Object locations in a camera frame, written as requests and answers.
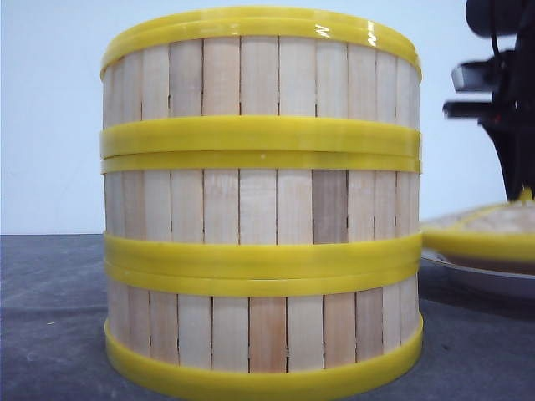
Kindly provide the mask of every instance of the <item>white plate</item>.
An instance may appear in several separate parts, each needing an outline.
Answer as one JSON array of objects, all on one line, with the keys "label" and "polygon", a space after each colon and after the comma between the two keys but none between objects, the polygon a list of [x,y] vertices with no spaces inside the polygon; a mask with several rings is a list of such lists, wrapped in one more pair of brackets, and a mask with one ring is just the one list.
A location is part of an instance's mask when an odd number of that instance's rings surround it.
[{"label": "white plate", "polygon": [[514,297],[535,301],[535,276],[531,274],[494,272],[458,266],[441,254],[424,249],[422,258],[447,267],[448,277],[460,286],[501,297]]}]

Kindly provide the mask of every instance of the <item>yellow rim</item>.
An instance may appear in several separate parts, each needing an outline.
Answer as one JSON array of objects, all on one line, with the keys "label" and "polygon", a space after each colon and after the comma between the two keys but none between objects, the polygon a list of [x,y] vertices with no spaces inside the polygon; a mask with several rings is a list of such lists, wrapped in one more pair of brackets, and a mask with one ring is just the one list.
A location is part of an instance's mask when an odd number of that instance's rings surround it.
[{"label": "yellow rim", "polygon": [[420,172],[420,162],[402,156],[291,151],[167,152],[111,157],[103,174],[132,170],[173,169],[324,169]]},{"label": "yellow rim", "polygon": [[172,168],[420,171],[418,131],[350,119],[153,119],[105,129],[100,151],[103,172]]},{"label": "yellow rim", "polygon": [[391,28],[365,18],[324,10],[291,7],[207,8],[141,23],[115,37],[102,59],[106,68],[151,46],[228,36],[294,36],[354,43],[404,58],[421,76],[414,45]]},{"label": "yellow rim", "polygon": [[151,290],[283,297],[383,287],[418,271],[421,236],[325,245],[211,245],[104,235],[105,270]]},{"label": "yellow rim", "polygon": [[[533,202],[532,191],[526,188],[513,203]],[[466,256],[493,261],[535,262],[535,233],[487,232],[463,230],[466,223],[510,203],[483,207],[446,228],[423,226],[423,245],[444,255]]]},{"label": "yellow rim", "polygon": [[338,368],[296,373],[228,373],[188,368],[143,357],[120,344],[104,325],[113,367],[139,385],[195,401],[320,401],[363,393],[407,372],[421,352],[423,321],[401,347]]},{"label": "yellow rim", "polygon": [[424,247],[444,255],[535,262],[535,234],[424,229]]}]

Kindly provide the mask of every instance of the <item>yellow band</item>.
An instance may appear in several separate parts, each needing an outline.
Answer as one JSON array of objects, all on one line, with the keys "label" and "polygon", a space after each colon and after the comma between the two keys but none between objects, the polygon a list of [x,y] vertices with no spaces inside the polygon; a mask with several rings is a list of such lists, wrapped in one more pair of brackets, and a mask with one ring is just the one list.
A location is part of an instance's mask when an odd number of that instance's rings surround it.
[{"label": "yellow band", "polygon": [[495,261],[535,262],[535,234],[426,228],[424,247],[444,255]]},{"label": "yellow band", "polygon": [[151,290],[285,297],[383,287],[418,271],[421,236],[324,245],[208,245],[104,236],[105,270]]},{"label": "yellow band", "polygon": [[365,18],[286,7],[208,8],[142,23],[112,40],[100,76],[110,64],[143,48],[198,38],[255,35],[328,39],[377,48],[404,58],[421,76],[414,45],[395,30]]},{"label": "yellow band", "polygon": [[102,173],[174,169],[389,170],[420,172],[420,162],[402,156],[286,151],[199,151],[110,157]]},{"label": "yellow band", "polygon": [[103,172],[175,168],[420,171],[420,133],[392,124],[286,116],[153,119],[102,131]]},{"label": "yellow band", "polygon": [[363,393],[409,370],[421,351],[423,321],[401,347],[338,368],[295,373],[229,373],[163,363],[130,351],[104,325],[113,367],[139,385],[194,401],[324,401]]}]

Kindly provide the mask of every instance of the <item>white background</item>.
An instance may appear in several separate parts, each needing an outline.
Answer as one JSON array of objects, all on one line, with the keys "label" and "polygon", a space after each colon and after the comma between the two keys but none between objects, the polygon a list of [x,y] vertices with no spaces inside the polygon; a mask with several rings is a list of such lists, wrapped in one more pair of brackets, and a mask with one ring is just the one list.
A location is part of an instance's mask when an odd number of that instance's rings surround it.
[{"label": "white background", "polygon": [[[150,18],[235,1],[2,1],[2,233],[104,229],[99,175],[100,58],[121,31]],[[255,0],[254,4],[273,4]],[[463,1],[282,1],[370,18],[408,37],[421,58],[423,219],[494,201],[505,191],[491,141],[474,120],[445,120],[451,68],[486,59]],[[513,40],[502,40],[501,46]]]}]

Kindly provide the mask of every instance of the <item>yellow plastic ring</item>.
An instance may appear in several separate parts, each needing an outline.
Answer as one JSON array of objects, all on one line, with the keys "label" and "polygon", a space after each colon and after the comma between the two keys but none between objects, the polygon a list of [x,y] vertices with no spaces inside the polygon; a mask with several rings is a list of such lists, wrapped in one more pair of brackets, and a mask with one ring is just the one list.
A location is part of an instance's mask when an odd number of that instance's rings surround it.
[{"label": "yellow plastic ring", "polygon": [[424,247],[444,255],[494,261],[535,262],[535,234],[426,228]]},{"label": "yellow plastic ring", "polygon": [[287,116],[153,119],[102,131],[103,172],[172,168],[420,171],[420,133],[393,124]]},{"label": "yellow plastic ring", "polygon": [[104,236],[106,273],[150,290],[218,297],[363,291],[417,273],[421,236],[324,245],[212,245]]},{"label": "yellow plastic ring", "polygon": [[156,361],[130,351],[104,325],[113,367],[129,380],[171,397],[194,401],[324,401],[363,393],[407,372],[421,352],[423,320],[394,351],[337,368],[295,373],[229,373]]},{"label": "yellow plastic ring", "polygon": [[128,53],[156,45],[199,38],[289,36],[354,43],[402,57],[421,76],[414,45],[391,28],[365,18],[308,8],[208,8],[139,24],[114,38],[102,59],[106,68]]}]

